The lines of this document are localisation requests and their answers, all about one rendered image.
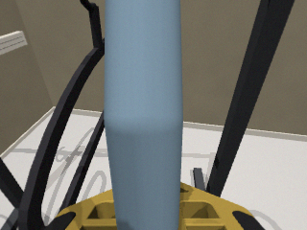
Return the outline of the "black clothes hanger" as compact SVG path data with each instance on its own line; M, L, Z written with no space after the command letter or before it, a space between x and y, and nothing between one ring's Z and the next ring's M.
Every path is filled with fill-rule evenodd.
M88 0L80 0L89 12L93 49L84 58L63 91L54 113L43 133L34 162L30 168L24 193L18 210L18 230L44 230L41 205L48 177L52 168L61 136L65 130L73 107L80 96L85 82L92 70L105 54L105 39L102 38L99 6ZM65 198L59 208L76 204L85 176L95 150L104 131L104 111L90 137L82 159L74 174Z

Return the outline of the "black metal rack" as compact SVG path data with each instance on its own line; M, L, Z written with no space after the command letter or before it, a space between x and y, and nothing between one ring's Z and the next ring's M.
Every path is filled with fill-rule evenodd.
M193 169L195 188L221 196L294 1L260 1L206 190L201 168ZM1 157L0 190L14 207L0 230L16 230L23 190Z

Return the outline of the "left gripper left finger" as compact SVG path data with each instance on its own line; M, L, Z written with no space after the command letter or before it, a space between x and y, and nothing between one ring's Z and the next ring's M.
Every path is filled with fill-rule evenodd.
M117 230L112 189L61 210L76 213L65 230Z

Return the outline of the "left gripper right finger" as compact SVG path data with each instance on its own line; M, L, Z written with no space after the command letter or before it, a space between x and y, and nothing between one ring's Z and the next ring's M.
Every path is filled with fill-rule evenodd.
M180 182L178 230L244 230L234 211L253 217L241 205Z

